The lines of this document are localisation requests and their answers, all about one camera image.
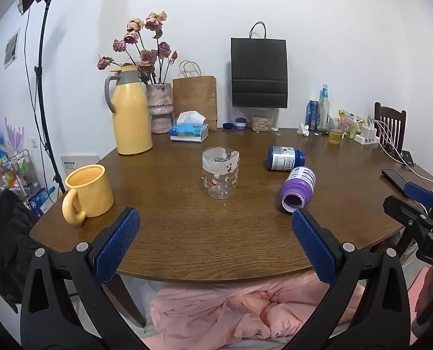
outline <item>yellow thermos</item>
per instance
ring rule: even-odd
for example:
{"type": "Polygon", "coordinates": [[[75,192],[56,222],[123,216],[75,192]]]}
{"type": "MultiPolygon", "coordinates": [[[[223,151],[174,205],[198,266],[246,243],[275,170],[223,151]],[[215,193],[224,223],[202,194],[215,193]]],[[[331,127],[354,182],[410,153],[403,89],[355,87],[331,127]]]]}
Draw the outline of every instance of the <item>yellow thermos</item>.
{"type": "Polygon", "coordinates": [[[106,102],[113,112],[117,152],[139,154],[152,148],[152,132],[148,118],[148,102],[137,66],[124,66],[118,75],[108,76],[104,86],[106,102]],[[117,80],[113,98],[109,83],[117,80]]]}

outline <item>metal screw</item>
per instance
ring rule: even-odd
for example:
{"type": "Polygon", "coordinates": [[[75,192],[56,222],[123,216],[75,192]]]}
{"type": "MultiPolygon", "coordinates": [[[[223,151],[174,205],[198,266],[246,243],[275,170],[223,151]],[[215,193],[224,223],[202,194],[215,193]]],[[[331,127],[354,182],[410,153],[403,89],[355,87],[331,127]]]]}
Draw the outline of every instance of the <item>metal screw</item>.
{"type": "Polygon", "coordinates": [[[35,251],[35,257],[40,257],[44,254],[44,249],[40,247],[38,250],[35,251]]]}
{"type": "Polygon", "coordinates": [[[86,242],[80,242],[76,247],[77,251],[85,251],[88,249],[88,243],[86,242]]]}
{"type": "Polygon", "coordinates": [[[354,247],[354,245],[349,242],[345,242],[343,244],[343,249],[347,252],[353,252],[356,249],[356,247],[354,247]]]}
{"type": "Polygon", "coordinates": [[[394,250],[394,249],[392,249],[391,247],[389,247],[388,249],[387,249],[387,255],[389,256],[389,257],[395,257],[396,256],[396,251],[394,250]]]}

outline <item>wooden table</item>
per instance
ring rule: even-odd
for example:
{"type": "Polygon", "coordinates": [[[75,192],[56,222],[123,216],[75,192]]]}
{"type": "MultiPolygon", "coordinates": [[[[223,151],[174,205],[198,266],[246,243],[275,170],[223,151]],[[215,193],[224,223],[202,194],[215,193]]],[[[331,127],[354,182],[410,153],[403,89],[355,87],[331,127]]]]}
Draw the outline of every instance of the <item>wooden table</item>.
{"type": "MultiPolygon", "coordinates": [[[[138,209],[141,227],[120,274],[191,282],[263,279],[310,266],[291,231],[290,215],[279,210],[279,191],[288,174],[264,168],[269,146],[304,151],[306,166],[317,178],[308,210],[340,242],[359,248],[402,228],[382,209],[384,198],[396,194],[381,176],[383,168],[433,189],[378,145],[362,146],[346,138],[336,146],[326,136],[307,138],[294,129],[278,134],[218,129],[203,143],[171,142],[162,134],[153,136],[153,148],[143,154],[121,156],[113,150],[100,162],[113,190],[113,208],[78,228],[64,220],[60,198],[30,236],[56,251],[69,251],[92,241],[129,206],[138,209]],[[211,146],[240,152],[236,190],[226,200],[211,199],[203,188],[202,150],[211,146]]],[[[414,169],[430,177],[418,166],[414,169]]]]}

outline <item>black phone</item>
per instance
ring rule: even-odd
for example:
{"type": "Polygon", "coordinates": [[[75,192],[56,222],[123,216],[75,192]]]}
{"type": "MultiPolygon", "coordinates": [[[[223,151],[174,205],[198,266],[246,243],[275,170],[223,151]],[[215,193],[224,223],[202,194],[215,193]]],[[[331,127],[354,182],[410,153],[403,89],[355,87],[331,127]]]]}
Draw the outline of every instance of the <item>black phone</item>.
{"type": "Polygon", "coordinates": [[[413,157],[411,156],[411,153],[409,151],[403,150],[401,154],[406,164],[408,164],[408,166],[412,167],[415,165],[413,157]]]}
{"type": "Polygon", "coordinates": [[[392,169],[384,169],[382,170],[382,174],[385,176],[386,180],[388,180],[398,190],[398,192],[406,197],[405,185],[407,181],[404,180],[400,174],[392,169]]]}

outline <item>purple bottle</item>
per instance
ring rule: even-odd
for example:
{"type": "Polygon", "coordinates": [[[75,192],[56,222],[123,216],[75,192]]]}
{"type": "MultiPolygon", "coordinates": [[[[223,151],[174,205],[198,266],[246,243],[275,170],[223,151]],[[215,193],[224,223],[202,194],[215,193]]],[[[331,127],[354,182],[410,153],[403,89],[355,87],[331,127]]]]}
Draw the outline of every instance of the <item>purple bottle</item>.
{"type": "Polygon", "coordinates": [[[310,168],[294,168],[281,187],[281,205],[290,213],[303,208],[312,199],[314,187],[315,175],[310,168]]]}

